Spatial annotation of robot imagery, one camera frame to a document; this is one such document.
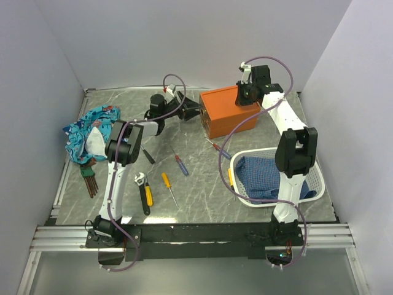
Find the yellow slim screwdriver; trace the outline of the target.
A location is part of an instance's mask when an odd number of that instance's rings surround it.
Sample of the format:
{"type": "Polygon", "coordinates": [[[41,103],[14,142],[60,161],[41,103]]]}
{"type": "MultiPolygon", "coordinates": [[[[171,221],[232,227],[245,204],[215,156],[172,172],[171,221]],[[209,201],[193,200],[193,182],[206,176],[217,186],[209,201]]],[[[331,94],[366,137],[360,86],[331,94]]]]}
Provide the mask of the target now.
{"type": "Polygon", "coordinates": [[[170,181],[169,181],[168,175],[167,175],[166,173],[162,173],[162,174],[161,174],[161,177],[163,178],[163,181],[164,181],[166,187],[168,188],[168,190],[169,190],[169,192],[170,192],[170,194],[171,194],[171,196],[172,196],[172,199],[173,199],[173,201],[174,201],[174,204],[175,204],[176,208],[179,208],[179,206],[178,206],[178,204],[177,204],[177,201],[176,201],[176,199],[175,199],[175,196],[174,196],[174,194],[173,194],[173,191],[172,191],[172,188],[171,188],[171,183],[170,183],[170,181]]]}

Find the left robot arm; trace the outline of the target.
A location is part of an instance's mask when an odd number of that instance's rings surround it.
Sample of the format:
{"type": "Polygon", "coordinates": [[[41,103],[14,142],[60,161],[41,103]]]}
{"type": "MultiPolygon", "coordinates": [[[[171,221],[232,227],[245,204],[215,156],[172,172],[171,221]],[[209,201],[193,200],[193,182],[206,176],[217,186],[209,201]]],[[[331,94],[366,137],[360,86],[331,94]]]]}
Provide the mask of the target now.
{"type": "Polygon", "coordinates": [[[201,112],[201,105],[183,93],[171,94],[166,101],[161,94],[152,95],[149,109],[141,120],[117,120],[105,147],[108,176],[103,204],[98,216],[91,222],[86,247],[110,248],[126,243],[125,230],[121,227],[123,195],[131,170],[141,150],[142,139],[158,136],[165,127],[165,120],[178,117],[188,121],[201,112]]]}

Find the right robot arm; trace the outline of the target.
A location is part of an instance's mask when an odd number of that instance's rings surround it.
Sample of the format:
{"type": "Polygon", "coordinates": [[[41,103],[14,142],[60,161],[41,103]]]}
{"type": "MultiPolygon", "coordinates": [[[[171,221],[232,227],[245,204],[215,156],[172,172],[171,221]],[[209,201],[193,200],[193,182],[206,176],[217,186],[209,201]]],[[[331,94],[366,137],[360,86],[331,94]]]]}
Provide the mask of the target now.
{"type": "Polygon", "coordinates": [[[284,98],[281,86],[271,82],[267,65],[241,63],[239,69],[243,75],[236,83],[236,105],[258,103],[269,113],[281,136],[274,158],[280,173],[278,203],[272,213],[268,232],[274,244],[282,245],[287,240],[302,237],[296,206],[305,178],[316,161],[318,133],[314,127],[307,127],[298,118],[284,98]]]}

